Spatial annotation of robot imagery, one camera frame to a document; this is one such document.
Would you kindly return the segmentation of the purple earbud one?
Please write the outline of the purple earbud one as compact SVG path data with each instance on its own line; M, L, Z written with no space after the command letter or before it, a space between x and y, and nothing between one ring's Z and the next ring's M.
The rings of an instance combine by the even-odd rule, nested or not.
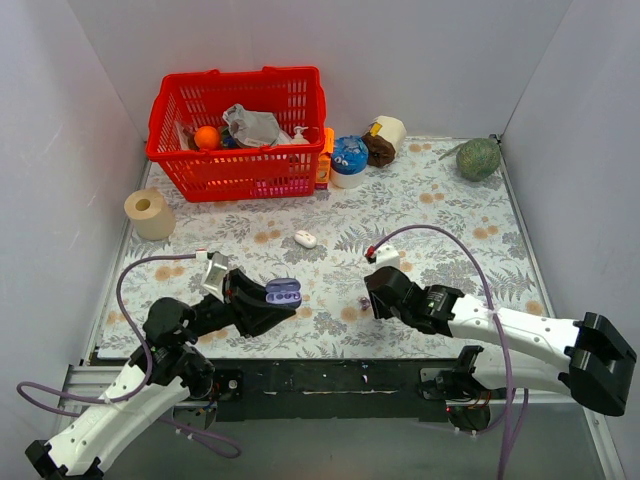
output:
M361 308L364 309L364 310L368 309L370 307L370 305L371 305L371 302L367 297L360 298L359 299L359 303L361 305Z

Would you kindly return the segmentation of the lavender earbud charging case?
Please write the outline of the lavender earbud charging case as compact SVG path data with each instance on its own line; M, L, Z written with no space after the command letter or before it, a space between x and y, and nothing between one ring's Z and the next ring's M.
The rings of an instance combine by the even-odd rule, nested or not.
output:
M291 308L298 308L299 305L302 302L302 295L301 295L301 285L299 283L298 280L296 280L295 278L277 278L277 279L273 279L271 281L269 281L266 286L266 302L269 304L273 304L270 302L270 296L273 294L278 294L278 293L299 293L300 294L300 301L297 303L293 303L293 304L282 304L282 306L288 306Z

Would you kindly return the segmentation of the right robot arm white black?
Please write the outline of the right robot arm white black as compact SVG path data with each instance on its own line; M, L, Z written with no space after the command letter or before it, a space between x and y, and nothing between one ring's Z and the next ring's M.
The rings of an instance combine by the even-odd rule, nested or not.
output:
M540 317L500 308L443 285L425 288L386 266L365 278L375 318L397 318L427 335L506 345L508 354L483 350L452 373L464 397L515 388L555 392L597 413L620 417L626 411L637 355L622 334L600 314L581 320Z

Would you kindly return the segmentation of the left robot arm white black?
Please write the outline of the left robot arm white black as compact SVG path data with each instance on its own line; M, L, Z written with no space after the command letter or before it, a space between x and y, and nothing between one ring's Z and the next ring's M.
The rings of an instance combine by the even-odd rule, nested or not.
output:
M233 326L244 337L262 335L300 306L298 280L266 285L241 270L215 274L195 304L163 297L148 310L144 338L115 380L65 430L26 449L43 479L100 479L119 454L167 410L186 400L216 401L215 368L195 347L198 339Z

